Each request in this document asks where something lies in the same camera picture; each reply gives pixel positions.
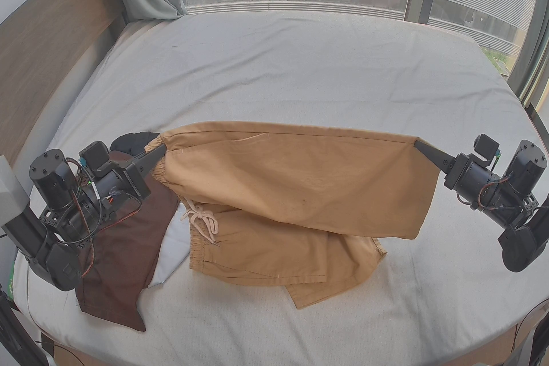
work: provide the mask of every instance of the wooden headboard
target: wooden headboard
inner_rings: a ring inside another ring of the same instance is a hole
[[[27,0],[0,24],[0,154],[13,166],[42,109],[122,0]]]

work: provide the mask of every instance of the white cloth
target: white cloth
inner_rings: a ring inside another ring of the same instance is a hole
[[[162,239],[158,261],[149,288],[163,284],[189,255],[189,216],[186,215],[186,211],[185,205],[179,203]]]
[[[522,139],[541,141],[468,37],[334,13],[212,13],[129,26],[51,143],[207,120],[312,124],[421,136],[472,152],[486,133],[504,172]],[[549,172],[535,188],[541,200]],[[32,206],[38,206],[36,194]],[[501,260],[502,229],[443,187],[417,239],[382,239],[365,283],[296,310],[283,287],[242,287],[186,263],[141,293],[147,331],[82,313],[17,259],[15,301],[54,338],[109,364],[440,364],[503,333],[549,292],[549,251],[521,273]]]

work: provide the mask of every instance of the camera mounted on robot arm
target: camera mounted on robot arm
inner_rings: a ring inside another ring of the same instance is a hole
[[[79,251],[114,220],[130,199],[141,206],[150,195],[145,176],[164,156],[166,146],[124,162],[111,160],[103,142],[80,151],[80,159],[65,158],[53,149],[36,157],[29,176],[46,207],[40,217],[7,160],[0,156],[0,225],[41,278],[63,291],[81,279]],[[69,163],[78,166],[75,177]]]
[[[547,167],[547,157],[534,143],[520,142],[502,177],[493,172],[499,144],[485,134],[474,142],[482,158],[462,152],[453,157],[421,140],[414,146],[446,174],[444,185],[456,191],[461,203],[503,227],[498,241],[510,271],[524,270],[543,252],[549,239],[549,197],[540,206],[532,190]]]

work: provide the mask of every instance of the wooden bed frame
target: wooden bed frame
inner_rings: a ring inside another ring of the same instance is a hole
[[[122,0],[27,0],[0,24],[0,154],[12,166],[60,83],[123,11]]]

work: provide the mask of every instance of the black garment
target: black garment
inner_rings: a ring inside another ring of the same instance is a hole
[[[145,151],[145,146],[159,133],[143,131],[141,133],[128,133],[116,138],[110,146],[111,151],[120,151],[133,157]]]

